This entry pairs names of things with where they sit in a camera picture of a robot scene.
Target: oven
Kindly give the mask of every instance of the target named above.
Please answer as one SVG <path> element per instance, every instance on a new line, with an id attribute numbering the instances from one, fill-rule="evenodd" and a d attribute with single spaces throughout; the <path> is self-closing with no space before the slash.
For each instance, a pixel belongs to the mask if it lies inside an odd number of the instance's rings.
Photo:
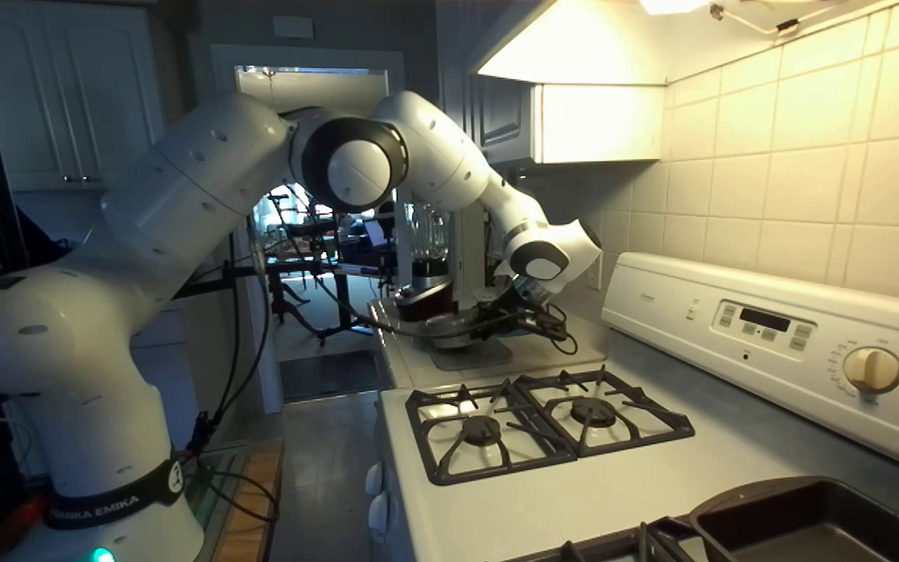
<path id="1" fill-rule="evenodd" d="M 381 560 L 716 560 L 702 509 L 822 483 L 899 530 L 899 298 L 626 252 L 604 319 L 600 365 L 381 392 Z"/>

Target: digital display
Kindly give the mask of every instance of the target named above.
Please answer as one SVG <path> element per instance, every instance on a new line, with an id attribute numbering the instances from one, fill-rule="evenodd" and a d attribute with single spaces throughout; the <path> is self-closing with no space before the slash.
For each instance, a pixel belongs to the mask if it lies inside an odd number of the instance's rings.
<path id="1" fill-rule="evenodd" d="M 775 316 L 775 313 L 765 313 L 765 308 L 741 308 L 741 319 L 753 320 L 753 323 L 765 323 L 773 331 L 790 331 L 790 319 L 788 316 Z"/>

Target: stove control panel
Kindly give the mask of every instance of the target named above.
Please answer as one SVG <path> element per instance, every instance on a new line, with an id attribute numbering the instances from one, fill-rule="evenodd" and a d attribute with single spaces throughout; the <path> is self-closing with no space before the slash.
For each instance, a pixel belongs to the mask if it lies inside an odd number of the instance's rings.
<path id="1" fill-rule="evenodd" d="M 604 319 L 899 460 L 899 298 L 621 252 Z"/>
<path id="2" fill-rule="evenodd" d="M 779 308 L 723 298 L 712 329 L 753 347 L 803 357 L 819 323 Z"/>

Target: green light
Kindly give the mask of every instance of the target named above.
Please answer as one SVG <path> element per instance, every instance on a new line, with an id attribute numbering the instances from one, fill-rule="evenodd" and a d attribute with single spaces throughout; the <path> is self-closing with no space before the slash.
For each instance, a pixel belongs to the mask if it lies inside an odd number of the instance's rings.
<path id="1" fill-rule="evenodd" d="M 110 549 L 94 549 L 90 557 L 87 557 L 90 562 L 116 562 L 116 557 L 110 551 Z"/>

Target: kitchen counter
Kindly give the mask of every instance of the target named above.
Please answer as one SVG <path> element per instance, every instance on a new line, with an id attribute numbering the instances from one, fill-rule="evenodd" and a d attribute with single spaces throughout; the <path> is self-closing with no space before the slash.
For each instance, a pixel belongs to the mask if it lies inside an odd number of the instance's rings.
<path id="1" fill-rule="evenodd" d="M 604 365 L 608 331 L 600 320 L 600 305 L 579 294 L 567 294 L 557 303 L 569 313 L 569 331 L 579 340 L 579 353 L 573 357 L 537 334 L 502 334 L 472 351 L 442 353 L 411 338 L 423 320 L 399 320 L 392 298 L 377 298 L 371 316 L 397 329 L 377 334 L 381 361 L 395 386 L 483 385 L 559 365 Z"/>

